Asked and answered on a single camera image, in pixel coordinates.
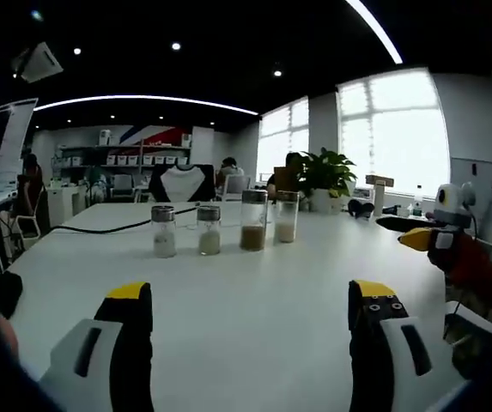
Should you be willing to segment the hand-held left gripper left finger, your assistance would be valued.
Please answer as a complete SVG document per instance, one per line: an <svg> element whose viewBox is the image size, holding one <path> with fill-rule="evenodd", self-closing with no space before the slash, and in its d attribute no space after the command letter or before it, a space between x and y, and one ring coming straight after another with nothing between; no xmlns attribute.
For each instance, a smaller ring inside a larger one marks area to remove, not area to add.
<svg viewBox="0 0 492 412"><path fill-rule="evenodd" d="M64 411L152 411L152 293L116 288L52 349L42 390Z"/></svg>

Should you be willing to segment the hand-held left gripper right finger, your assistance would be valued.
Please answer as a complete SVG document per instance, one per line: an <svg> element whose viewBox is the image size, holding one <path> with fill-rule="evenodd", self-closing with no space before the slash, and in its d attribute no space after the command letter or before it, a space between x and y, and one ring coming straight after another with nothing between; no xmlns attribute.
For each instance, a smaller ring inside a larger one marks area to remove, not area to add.
<svg viewBox="0 0 492 412"><path fill-rule="evenodd" d="M349 283L351 411L436 411L461 390L452 347L424 340L395 292L378 282Z"/></svg>

